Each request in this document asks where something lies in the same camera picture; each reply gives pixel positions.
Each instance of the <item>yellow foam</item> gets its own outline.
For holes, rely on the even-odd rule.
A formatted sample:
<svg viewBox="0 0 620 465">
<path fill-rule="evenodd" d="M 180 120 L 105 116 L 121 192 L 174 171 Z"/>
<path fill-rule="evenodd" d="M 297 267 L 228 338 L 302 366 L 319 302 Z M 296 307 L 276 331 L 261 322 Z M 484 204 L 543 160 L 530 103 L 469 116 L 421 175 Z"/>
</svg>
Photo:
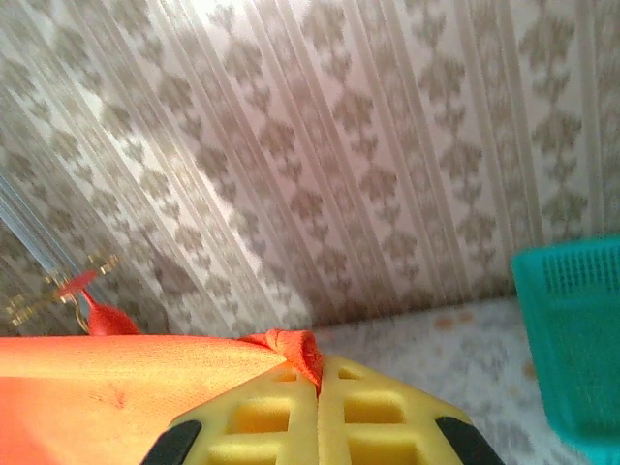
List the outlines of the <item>yellow foam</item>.
<svg viewBox="0 0 620 465">
<path fill-rule="evenodd" d="M 319 399 L 320 465 L 461 465 L 435 423 L 451 404 L 365 366 L 326 357 Z"/>
<path fill-rule="evenodd" d="M 183 465 L 317 465 L 314 385 L 289 363 L 176 418 L 202 430 Z"/>
</svg>

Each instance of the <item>patterned wallpaper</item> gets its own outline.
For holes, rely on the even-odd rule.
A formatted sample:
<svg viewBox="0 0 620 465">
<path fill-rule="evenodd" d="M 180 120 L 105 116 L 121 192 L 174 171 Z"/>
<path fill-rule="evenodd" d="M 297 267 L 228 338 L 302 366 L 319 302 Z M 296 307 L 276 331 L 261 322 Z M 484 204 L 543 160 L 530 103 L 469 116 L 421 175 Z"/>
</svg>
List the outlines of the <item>patterned wallpaper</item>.
<svg viewBox="0 0 620 465">
<path fill-rule="evenodd" d="M 620 230 L 619 50 L 615 0 L 2 2 L 2 169 L 147 331 L 504 295 Z"/>
</svg>

